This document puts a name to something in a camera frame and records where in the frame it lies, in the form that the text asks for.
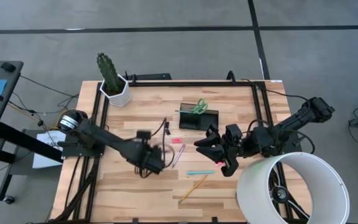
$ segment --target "wooden tabletop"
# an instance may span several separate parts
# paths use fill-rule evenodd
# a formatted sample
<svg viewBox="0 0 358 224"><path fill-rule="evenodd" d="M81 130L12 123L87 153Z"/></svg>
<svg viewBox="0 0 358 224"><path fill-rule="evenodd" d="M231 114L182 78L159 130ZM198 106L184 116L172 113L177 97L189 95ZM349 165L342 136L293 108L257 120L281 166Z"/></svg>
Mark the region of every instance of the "wooden tabletop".
<svg viewBox="0 0 358 224"><path fill-rule="evenodd" d="M77 109L92 113L97 81L85 81L82 84ZM269 90L284 93L283 83L266 81ZM171 135L166 143L176 154L182 144L186 144L174 169L166 168L160 175L152 174L146 179L134 174L134 166L112 149L106 149L100 160L96 196L92 210L92 222L131 222L139 218L140 222L210 222L218 217L222 222L244 222L246 219L236 202L237 180L242 170L260 156L238 158L239 168L232 177L224 177L219 167L207 157L196 152L193 143L205 138L204 131L179 129L180 103L196 103L199 98L208 102L208 109L219 111L219 132L224 133L225 126L237 124L245 131L249 123L256 119L254 100L248 86L203 86L203 87L131 87L132 100L123 108L110 106L106 124L109 131L121 138L132 138L138 129L155 131L164 117L170 122ZM101 116L103 97L99 104ZM262 95L259 93L260 106L264 113ZM274 123L290 116L285 96L268 92L268 100ZM152 144L161 142L162 131L151 140ZM182 138L182 144L172 144L173 138ZM68 184L76 158L65 159L53 204L52 218L57 217L64 208ZM70 199L74 196L80 178L81 164L77 168ZM189 170L215 170L181 204L184 196L203 176L186 175ZM284 165L289 191L297 202L311 212L311 199L306 184L290 167ZM82 200L80 218L84 217L86 200Z"/></svg>

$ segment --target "white cylinder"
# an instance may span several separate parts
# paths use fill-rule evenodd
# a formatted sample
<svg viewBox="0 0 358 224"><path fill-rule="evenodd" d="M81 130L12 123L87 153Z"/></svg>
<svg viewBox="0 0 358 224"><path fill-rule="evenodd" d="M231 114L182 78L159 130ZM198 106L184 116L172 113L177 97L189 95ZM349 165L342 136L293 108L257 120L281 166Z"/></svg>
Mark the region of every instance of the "white cylinder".
<svg viewBox="0 0 358 224"><path fill-rule="evenodd" d="M269 193L269 175L277 162L295 169L311 195L312 214L308 224L342 224L349 217L349 194L339 174L317 156L293 152L255 161L241 174L237 201L250 224L286 223L273 206Z"/></svg>

